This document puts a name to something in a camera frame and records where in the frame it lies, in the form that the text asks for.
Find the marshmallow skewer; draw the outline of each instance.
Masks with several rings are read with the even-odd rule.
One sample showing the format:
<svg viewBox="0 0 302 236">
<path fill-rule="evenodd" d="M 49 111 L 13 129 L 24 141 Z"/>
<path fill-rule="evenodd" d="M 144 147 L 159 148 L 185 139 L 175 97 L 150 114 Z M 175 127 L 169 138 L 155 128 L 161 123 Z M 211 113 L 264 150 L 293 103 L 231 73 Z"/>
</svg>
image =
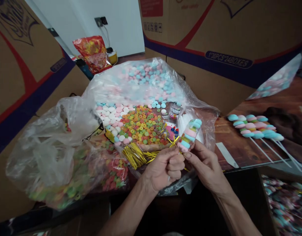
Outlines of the marshmallow skewer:
<svg viewBox="0 0 302 236">
<path fill-rule="evenodd" d="M 273 161 L 271 158 L 262 150 L 262 148 L 252 139 L 256 134 L 251 132 L 250 130 L 246 129 L 245 126 L 247 125 L 246 118 L 242 115 L 229 115 L 228 117 L 229 121 L 234 121 L 233 125 L 235 128 L 238 128 L 240 133 L 243 135 L 245 138 L 250 138 L 251 141 L 259 148 L 259 150 L 270 160 L 272 163 Z"/>
<path fill-rule="evenodd" d="M 258 122 L 258 123 L 247 123 L 245 128 L 250 130 L 251 132 L 253 132 L 255 134 L 254 138 L 260 139 L 265 145 L 267 145 L 268 148 L 270 148 L 271 151 L 274 152 L 275 155 L 277 155 L 288 167 L 292 168 L 290 166 L 289 163 L 287 163 L 269 144 L 267 144 L 267 142 L 265 142 L 262 138 L 265 137 L 265 135 L 262 133 L 262 131 L 266 130 L 265 127 L 267 126 L 265 123 L 262 122 Z"/>
<path fill-rule="evenodd" d="M 284 140 L 284 137 L 281 134 L 276 132 L 276 128 L 268 122 L 268 118 L 266 118 L 265 116 L 255 117 L 254 115 L 247 115 L 246 118 L 247 118 L 247 121 L 250 121 L 256 125 L 256 128 L 264 134 L 265 138 L 271 139 L 273 142 L 275 142 L 275 144 L 277 144 L 278 147 L 280 147 L 289 156 L 289 158 L 294 162 L 294 164 L 298 168 L 298 170 L 302 172 L 301 168 L 296 163 L 295 158 L 292 157 L 286 151 L 286 149 L 284 147 L 282 148 L 277 143 L 277 141 L 279 142 L 279 141 Z"/>
</svg>

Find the electrical outlet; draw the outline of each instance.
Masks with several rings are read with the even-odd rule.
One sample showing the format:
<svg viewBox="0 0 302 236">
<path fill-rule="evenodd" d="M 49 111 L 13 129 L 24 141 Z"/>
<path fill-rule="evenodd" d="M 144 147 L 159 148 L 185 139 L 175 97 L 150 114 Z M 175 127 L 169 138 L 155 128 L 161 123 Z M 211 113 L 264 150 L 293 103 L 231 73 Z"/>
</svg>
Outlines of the electrical outlet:
<svg viewBox="0 0 302 236">
<path fill-rule="evenodd" d="M 94 20 L 95 20 L 95 22 L 96 22 L 96 24 L 97 24 L 98 27 L 102 27 L 103 26 L 103 23 L 101 21 L 101 17 L 96 17 L 96 18 L 94 18 Z"/>
<path fill-rule="evenodd" d="M 102 22 L 103 25 L 108 25 L 106 17 L 104 17 L 104 16 L 101 17 L 101 22 Z"/>
</svg>

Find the cardboard box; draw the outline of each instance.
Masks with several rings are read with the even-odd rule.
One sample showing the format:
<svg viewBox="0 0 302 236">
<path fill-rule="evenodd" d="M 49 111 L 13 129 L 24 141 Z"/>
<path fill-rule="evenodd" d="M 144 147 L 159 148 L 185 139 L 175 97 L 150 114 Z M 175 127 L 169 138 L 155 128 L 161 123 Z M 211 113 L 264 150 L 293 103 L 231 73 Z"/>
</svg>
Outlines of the cardboard box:
<svg viewBox="0 0 302 236">
<path fill-rule="evenodd" d="M 146 57 L 160 56 L 224 115 L 302 49 L 302 0 L 139 0 Z"/>
<path fill-rule="evenodd" d="M 20 131 L 88 84 L 24 0 L 0 1 L 0 222 L 34 204 L 5 176 Z"/>
</svg>

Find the wooden surface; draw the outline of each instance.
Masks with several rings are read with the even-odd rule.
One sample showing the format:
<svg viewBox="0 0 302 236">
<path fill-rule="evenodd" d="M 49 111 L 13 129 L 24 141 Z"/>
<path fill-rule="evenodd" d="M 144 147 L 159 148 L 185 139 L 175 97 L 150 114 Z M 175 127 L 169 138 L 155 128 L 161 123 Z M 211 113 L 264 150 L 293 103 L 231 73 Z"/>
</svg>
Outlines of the wooden surface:
<svg viewBox="0 0 302 236">
<path fill-rule="evenodd" d="M 288 89 L 269 97 L 244 101 L 230 114 L 244 116 L 253 114 L 257 116 L 262 115 L 268 107 L 278 107 L 283 108 L 288 113 L 295 114 L 302 119 L 302 112 L 299 106 L 302 106 L 302 78 L 296 77 Z M 239 133 L 239 130 L 235 129 L 232 122 L 228 121 L 226 117 L 220 116 L 217 119 L 215 123 L 215 137 L 216 142 L 222 142 L 224 144 L 241 168 L 270 164 L 270 161 L 257 146 L 249 138 L 244 138 Z M 264 140 L 279 153 L 281 157 L 288 159 L 288 156 L 271 140 Z M 280 161 L 280 158 L 261 140 L 255 141 L 273 161 Z M 234 169 L 226 162 L 217 146 L 215 146 L 215 153 L 219 158 L 223 170 Z"/>
</svg>

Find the red snack bag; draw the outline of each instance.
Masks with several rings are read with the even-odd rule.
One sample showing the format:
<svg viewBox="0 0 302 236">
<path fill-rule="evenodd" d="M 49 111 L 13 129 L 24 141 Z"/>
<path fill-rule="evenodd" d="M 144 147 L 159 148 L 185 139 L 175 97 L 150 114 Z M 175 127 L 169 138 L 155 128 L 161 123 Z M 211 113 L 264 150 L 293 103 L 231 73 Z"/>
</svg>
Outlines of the red snack bag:
<svg viewBox="0 0 302 236">
<path fill-rule="evenodd" d="M 75 48 L 83 56 L 92 74 L 111 68 L 104 40 L 101 36 L 80 38 L 73 41 Z"/>
</svg>

